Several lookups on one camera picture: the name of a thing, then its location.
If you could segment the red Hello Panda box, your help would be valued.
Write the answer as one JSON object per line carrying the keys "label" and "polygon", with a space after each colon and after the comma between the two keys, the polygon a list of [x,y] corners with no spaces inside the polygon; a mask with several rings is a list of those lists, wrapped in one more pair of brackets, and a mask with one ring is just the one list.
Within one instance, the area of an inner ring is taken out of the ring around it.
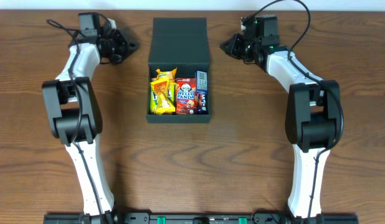
{"label": "red Hello Panda box", "polygon": [[176,114],[191,115],[197,113],[197,92],[195,78],[176,79]]}

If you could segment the blue Dairy Milk bar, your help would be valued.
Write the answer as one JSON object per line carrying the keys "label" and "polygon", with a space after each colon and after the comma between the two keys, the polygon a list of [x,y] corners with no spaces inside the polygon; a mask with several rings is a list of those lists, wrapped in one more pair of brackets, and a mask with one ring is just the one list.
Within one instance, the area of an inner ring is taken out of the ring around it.
{"label": "blue Dairy Milk bar", "polygon": [[206,93],[198,92],[197,93],[197,112],[199,114],[208,114],[207,112],[207,103],[206,103]]}

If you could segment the green Pretz box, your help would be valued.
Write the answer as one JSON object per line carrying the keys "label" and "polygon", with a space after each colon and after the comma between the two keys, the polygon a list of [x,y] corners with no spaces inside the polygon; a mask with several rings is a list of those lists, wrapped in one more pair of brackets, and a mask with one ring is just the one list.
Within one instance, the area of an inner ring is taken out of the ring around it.
{"label": "green Pretz box", "polygon": [[174,107],[174,84],[169,84],[168,85],[168,93],[167,93],[167,96],[168,96],[168,101],[171,105],[170,108],[166,108],[166,109],[160,109],[158,111],[158,104],[160,103],[160,100],[159,100],[159,97],[158,95],[154,92],[154,84],[157,84],[158,82],[156,81],[156,79],[154,79],[151,83],[150,83],[150,111],[152,114],[173,114],[176,109]]}

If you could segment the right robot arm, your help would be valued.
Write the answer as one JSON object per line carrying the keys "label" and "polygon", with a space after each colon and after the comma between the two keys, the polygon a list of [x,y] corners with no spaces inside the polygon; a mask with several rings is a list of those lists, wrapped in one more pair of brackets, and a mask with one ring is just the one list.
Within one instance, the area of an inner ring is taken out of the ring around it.
{"label": "right robot arm", "polygon": [[220,48],[232,58],[259,66],[287,91],[285,132],[294,150],[288,220],[322,223],[320,194],[325,162],[343,132],[338,82],[312,74],[291,48],[280,44],[275,14],[243,17],[241,32]]}

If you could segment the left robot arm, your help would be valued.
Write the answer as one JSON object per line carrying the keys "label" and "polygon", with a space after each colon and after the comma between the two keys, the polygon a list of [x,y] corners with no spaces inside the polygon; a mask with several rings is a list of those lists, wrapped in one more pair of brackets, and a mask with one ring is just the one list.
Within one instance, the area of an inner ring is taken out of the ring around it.
{"label": "left robot arm", "polygon": [[100,64],[118,65],[138,45],[99,12],[78,14],[79,27],[69,29],[49,19],[47,23],[71,36],[69,59],[54,80],[42,84],[45,109],[53,136],[71,157],[83,196],[81,215],[46,215],[52,223],[121,223],[100,155],[103,120],[92,87]]}

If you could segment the dark green box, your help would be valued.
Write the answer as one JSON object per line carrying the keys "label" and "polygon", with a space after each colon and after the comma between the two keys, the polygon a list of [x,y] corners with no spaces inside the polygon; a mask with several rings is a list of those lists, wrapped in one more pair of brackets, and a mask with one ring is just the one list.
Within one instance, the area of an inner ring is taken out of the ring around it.
{"label": "dark green box", "polygon": [[148,57],[148,81],[156,77],[157,69],[176,69],[177,78],[196,78],[206,73],[210,89],[210,51],[207,39],[207,20],[197,18],[153,19],[153,37]]}

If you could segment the small blue candy box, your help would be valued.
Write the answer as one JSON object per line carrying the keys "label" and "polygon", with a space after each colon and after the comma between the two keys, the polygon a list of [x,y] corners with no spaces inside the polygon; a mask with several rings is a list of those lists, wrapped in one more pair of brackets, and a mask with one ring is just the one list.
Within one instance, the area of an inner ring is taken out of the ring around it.
{"label": "small blue candy box", "polygon": [[197,70],[195,75],[196,75],[197,92],[207,93],[208,91],[207,72]]}

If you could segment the small yellow snack packet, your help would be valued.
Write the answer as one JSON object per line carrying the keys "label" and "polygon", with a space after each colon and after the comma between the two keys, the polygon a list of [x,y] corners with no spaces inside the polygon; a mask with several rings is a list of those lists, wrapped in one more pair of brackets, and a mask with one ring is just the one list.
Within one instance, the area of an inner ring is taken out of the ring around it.
{"label": "small yellow snack packet", "polygon": [[177,68],[170,71],[161,71],[160,69],[156,69],[156,72],[158,74],[157,75],[158,80],[164,79],[165,77],[167,77],[171,83],[175,82]]}

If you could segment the large yellow snack packet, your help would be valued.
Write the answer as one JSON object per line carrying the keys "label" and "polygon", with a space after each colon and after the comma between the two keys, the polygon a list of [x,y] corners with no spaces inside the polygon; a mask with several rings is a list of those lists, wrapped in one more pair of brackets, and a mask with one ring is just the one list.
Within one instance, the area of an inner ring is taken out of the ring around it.
{"label": "large yellow snack packet", "polygon": [[169,83],[168,77],[163,77],[150,83],[151,96],[153,98],[151,112],[153,114],[171,114],[176,111],[174,104],[168,97]]}

